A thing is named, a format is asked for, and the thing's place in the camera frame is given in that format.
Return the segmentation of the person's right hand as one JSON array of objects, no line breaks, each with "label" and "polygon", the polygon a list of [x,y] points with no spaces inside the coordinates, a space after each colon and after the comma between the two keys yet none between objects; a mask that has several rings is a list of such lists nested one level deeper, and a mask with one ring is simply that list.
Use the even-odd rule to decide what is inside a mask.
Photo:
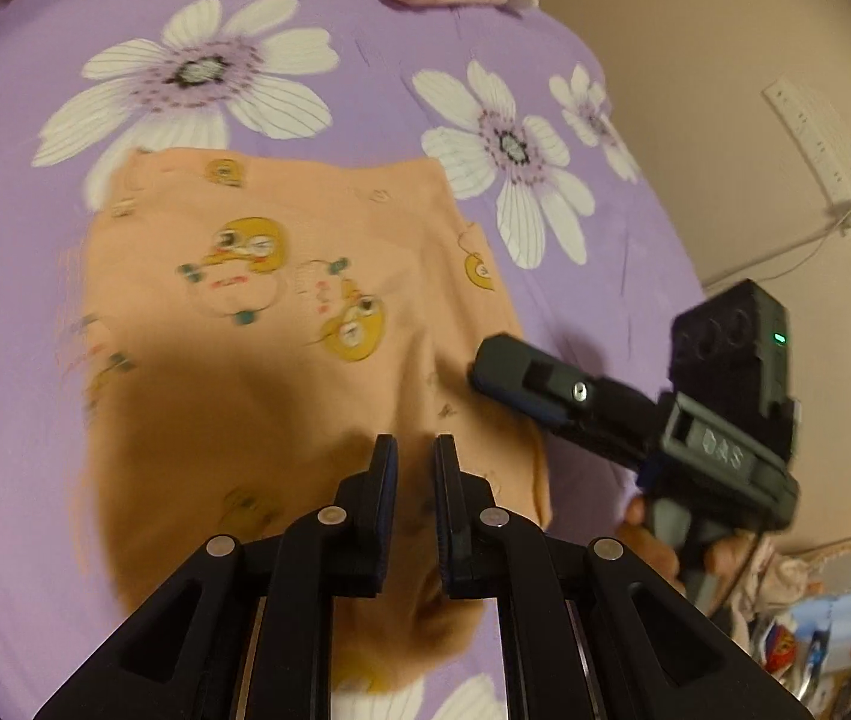
[{"label": "person's right hand", "polygon": [[[629,500],[624,509],[621,523],[616,527],[615,537],[629,550],[634,551],[643,561],[657,571],[666,582],[670,582],[676,590],[686,592],[684,583],[679,580],[681,561],[672,546],[660,541],[649,528],[645,527],[645,499],[642,494],[636,494]],[[756,543],[756,536],[748,532],[736,532],[717,543],[712,544],[705,553],[705,574],[717,581],[711,610],[720,606],[720,601],[733,587],[739,571],[750,561],[751,548]]]}]

